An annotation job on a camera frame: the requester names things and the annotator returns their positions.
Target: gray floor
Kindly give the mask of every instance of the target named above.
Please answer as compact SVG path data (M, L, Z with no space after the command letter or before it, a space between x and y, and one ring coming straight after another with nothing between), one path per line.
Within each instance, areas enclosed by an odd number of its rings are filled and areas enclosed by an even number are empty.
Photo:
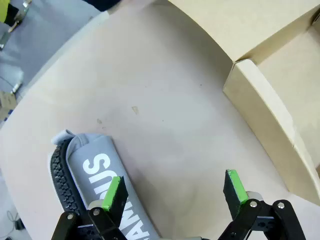
M11 0L22 8L23 0ZM54 53L90 19L99 14L93 6L82 0L33 0L23 23L14 30L7 45L0 51L0 90L10 92L16 83L23 85L17 93L21 98L28 83ZM0 23L0 35L8 26ZM0 175L0 239L13 229L7 217L17 210ZM30 240L26 230L14 230L12 240Z

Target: white table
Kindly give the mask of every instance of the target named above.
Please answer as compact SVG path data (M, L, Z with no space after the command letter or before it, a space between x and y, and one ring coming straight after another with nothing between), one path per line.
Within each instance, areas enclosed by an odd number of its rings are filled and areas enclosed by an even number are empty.
M163 237L220 236L231 221L222 192L230 168L267 203L291 201L307 239L317 239L320 208L287 191L222 93L231 65L170 4L115 14L82 35L42 71L0 131L1 169L31 237L50 239L63 211L48 155L51 137L68 128L113 137Z

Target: stain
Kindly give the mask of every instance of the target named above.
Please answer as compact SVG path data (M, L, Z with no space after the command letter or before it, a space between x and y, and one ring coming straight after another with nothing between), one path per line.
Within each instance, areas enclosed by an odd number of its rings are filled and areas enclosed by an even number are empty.
M137 106L133 106L133 107L132 107L132 110L134 111L134 113L135 113L136 115L139 114L139 109L138 109Z

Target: cardboard box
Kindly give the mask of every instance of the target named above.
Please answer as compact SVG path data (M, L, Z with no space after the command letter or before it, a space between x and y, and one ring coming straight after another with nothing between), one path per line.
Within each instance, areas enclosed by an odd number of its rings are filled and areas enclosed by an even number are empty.
M314 15L303 15L251 59L236 62L223 91L289 191L320 206L320 15Z
M0 121L6 121L17 106L14 94L0 91Z

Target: black plastic part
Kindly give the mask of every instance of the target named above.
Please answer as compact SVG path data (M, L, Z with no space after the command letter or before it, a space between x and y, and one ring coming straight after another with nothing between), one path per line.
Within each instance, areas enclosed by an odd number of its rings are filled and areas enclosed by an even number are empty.
M14 221L14 228L16 230L19 230L19 231L26 228L24 223L22 222L21 218L19 218L18 220Z
M125 184L125 179L122 176L115 192L113 203L109 209L109 215L114 224L119 227L122 219L122 214L125 210L125 205L128 199L128 191Z
M258 216L256 216L256 220L254 221L251 230L261 232L271 231L275 226L280 224L280 222L275 218L276 216L271 205L266 204L264 201L260 201L260 204L260 212Z
M91 223L89 225L80 225L74 231L72 240L102 240L96 227Z
M4 23L12 27L16 22L15 17L18 14L18 12L19 9L9 3Z
M77 219L78 216L74 211L65 211L62 213L51 240L67 240L73 233Z
M256 199L248 200L236 218L227 226L219 240L246 240L251 234L251 227L255 223L262 206Z
M121 0L84 0L84 1L87 2L88 4L91 4L99 11L104 12L112 8L113 6L115 6Z
M92 208L88 214L103 240L127 240L110 216L101 207Z
M232 220L234 220L240 211L241 203L228 174L228 170L225 171L223 193L225 196L225 201L228 204Z
M64 211L73 211L83 217L87 215L87 210L66 161L70 141L71 139L64 140L56 147L50 163L51 176Z
M283 203L284 208L279 208L279 203ZM281 228L279 228L279 233L277 234L278 238L275 238L275 236L273 236L273 238L270 239L306 240L305 234L301 228L295 210L289 201L284 199L275 201L272 205L272 208L281 222Z

